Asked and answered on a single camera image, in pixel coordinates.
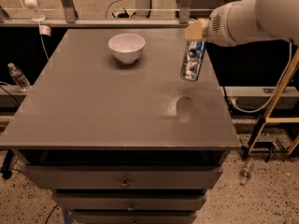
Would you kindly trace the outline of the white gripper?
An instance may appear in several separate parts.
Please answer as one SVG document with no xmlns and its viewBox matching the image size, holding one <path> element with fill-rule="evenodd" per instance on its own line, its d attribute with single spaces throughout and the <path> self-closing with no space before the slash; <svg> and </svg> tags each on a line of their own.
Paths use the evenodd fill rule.
<svg viewBox="0 0 299 224">
<path fill-rule="evenodd" d="M 207 19 L 192 21 L 184 30 L 186 41 L 208 41 L 222 47 L 249 42 L 249 6 L 244 1 L 228 3 Z"/>
</svg>

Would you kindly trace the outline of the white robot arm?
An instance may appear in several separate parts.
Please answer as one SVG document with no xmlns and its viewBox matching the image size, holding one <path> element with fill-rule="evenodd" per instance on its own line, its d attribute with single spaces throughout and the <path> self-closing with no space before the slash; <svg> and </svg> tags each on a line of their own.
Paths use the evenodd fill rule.
<svg viewBox="0 0 299 224">
<path fill-rule="evenodd" d="M 299 45 L 299 0 L 240 0 L 215 8 L 208 19 L 192 21 L 186 41 L 222 47 L 283 40 Z"/>
</svg>

